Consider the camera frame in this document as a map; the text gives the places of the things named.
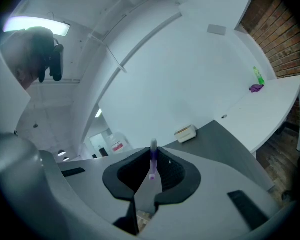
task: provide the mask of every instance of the small white box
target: small white box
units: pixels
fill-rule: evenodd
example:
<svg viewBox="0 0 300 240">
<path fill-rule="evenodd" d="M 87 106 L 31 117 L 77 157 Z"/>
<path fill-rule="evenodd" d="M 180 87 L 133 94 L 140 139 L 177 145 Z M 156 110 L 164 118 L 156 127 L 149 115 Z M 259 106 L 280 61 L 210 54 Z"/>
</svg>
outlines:
<svg viewBox="0 0 300 240">
<path fill-rule="evenodd" d="M 197 136 L 196 128 L 191 124 L 178 130 L 174 136 L 180 143 L 184 143 Z"/>
</svg>

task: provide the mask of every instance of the black rubber pad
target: black rubber pad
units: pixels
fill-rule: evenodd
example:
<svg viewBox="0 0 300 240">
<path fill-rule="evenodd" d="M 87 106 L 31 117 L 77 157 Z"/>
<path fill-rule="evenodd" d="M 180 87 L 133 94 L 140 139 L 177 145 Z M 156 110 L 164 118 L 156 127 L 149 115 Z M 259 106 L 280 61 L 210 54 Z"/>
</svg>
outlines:
<svg viewBox="0 0 300 240">
<path fill-rule="evenodd" d="M 62 174 L 64 177 L 69 177 L 69 176 L 81 174 L 84 172 L 85 172 L 85 169 L 83 169 L 83 168 L 75 168 L 75 169 L 71 169 L 71 170 L 64 170 L 64 171 L 62 171 Z"/>
<path fill-rule="evenodd" d="M 245 222 L 251 230 L 255 230 L 268 221 L 264 213 L 254 204 L 254 202 L 241 190 L 227 194 L 235 207 L 239 210 Z"/>
</svg>

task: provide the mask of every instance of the fluorescent light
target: fluorescent light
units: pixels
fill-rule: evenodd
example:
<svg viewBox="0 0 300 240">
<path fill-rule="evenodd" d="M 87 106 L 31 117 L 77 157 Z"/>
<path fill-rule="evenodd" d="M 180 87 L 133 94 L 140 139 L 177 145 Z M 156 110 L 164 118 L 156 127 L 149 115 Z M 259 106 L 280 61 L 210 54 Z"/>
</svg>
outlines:
<svg viewBox="0 0 300 240">
<path fill-rule="evenodd" d="M 102 111 L 101 111 L 101 109 L 99 109 L 98 113 L 96 113 L 96 115 L 95 115 L 95 118 L 98 118 L 98 117 L 100 117 L 100 116 L 101 116 L 101 114 L 102 114 Z"/>
<path fill-rule="evenodd" d="M 58 21 L 36 18 L 36 17 L 11 17 L 3 27 L 3 32 L 27 30 L 32 27 L 44 27 L 52 31 L 53 34 L 65 37 L 70 29 L 70 25 Z"/>
<path fill-rule="evenodd" d="M 67 153 L 67 152 L 64 151 L 64 150 L 60 150 L 60 151 L 58 152 L 58 157 L 63 156 L 65 153 Z"/>
</svg>

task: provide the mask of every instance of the green bottle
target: green bottle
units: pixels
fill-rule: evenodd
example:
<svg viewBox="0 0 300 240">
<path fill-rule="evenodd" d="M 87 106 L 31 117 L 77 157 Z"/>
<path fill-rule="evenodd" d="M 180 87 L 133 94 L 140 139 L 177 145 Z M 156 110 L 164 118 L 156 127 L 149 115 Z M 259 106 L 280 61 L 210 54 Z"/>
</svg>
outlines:
<svg viewBox="0 0 300 240">
<path fill-rule="evenodd" d="M 256 78 L 258 78 L 259 85 L 264 85 L 265 84 L 265 80 L 262 78 L 259 70 L 255 66 L 253 67 L 253 71 L 255 73 Z"/>
</svg>

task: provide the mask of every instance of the curved desk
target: curved desk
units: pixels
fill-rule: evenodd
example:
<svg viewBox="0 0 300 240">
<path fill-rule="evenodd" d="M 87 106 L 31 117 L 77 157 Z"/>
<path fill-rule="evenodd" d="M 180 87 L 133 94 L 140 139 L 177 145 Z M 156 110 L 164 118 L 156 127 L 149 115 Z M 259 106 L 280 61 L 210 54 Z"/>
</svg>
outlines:
<svg viewBox="0 0 300 240">
<path fill-rule="evenodd" d="M 270 80 L 214 119 L 253 154 L 282 125 L 297 98 L 300 102 L 300 75 Z"/>
<path fill-rule="evenodd" d="M 209 239 L 232 239 L 247 234 L 251 232 L 248 224 L 228 197 L 228 193 L 238 190 L 243 191 L 268 218 L 279 211 L 266 191 L 235 169 L 192 154 L 165 149 L 194 164 L 201 174 L 201 183 L 196 192 L 183 203 L 160 205 L 138 237 L 147 240 L 185 237 L 202 239 L 203 236 Z M 61 163 L 59 168 L 61 171 L 79 167 L 85 170 L 65 180 L 90 209 L 113 224 L 126 215 L 129 202 L 115 199 L 105 187 L 102 175 L 109 165 L 137 151 L 140 149 L 103 158 Z M 44 168 L 48 173 L 49 166 L 45 165 Z"/>
</svg>

